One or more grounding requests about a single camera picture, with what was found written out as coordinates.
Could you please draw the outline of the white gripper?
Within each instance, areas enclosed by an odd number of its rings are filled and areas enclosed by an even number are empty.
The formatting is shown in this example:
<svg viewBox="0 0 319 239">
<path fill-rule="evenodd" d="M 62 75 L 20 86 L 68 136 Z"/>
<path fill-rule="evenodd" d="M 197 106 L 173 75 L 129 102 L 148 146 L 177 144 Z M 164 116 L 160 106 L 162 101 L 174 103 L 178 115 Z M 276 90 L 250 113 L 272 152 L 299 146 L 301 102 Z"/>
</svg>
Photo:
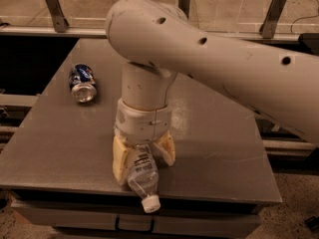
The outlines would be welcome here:
<svg viewBox="0 0 319 239">
<path fill-rule="evenodd" d="M 136 144 L 152 142 L 168 166 L 175 163 L 175 146 L 169 133 L 171 106 L 154 111 L 130 108 L 118 100 L 113 139 L 113 175 L 119 185 L 124 185 L 133 163 Z"/>
</svg>

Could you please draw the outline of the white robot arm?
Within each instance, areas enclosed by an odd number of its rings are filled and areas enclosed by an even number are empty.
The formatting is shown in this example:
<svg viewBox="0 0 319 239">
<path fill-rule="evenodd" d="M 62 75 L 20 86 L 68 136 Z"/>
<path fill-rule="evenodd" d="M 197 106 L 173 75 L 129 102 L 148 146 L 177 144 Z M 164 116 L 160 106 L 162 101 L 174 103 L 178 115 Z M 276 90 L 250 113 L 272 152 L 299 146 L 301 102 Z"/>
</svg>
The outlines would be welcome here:
<svg viewBox="0 0 319 239">
<path fill-rule="evenodd" d="M 176 71 L 319 146 L 319 57 L 201 31 L 151 0 L 119 0 L 106 18 L 112 48 Z"/>
</svg>

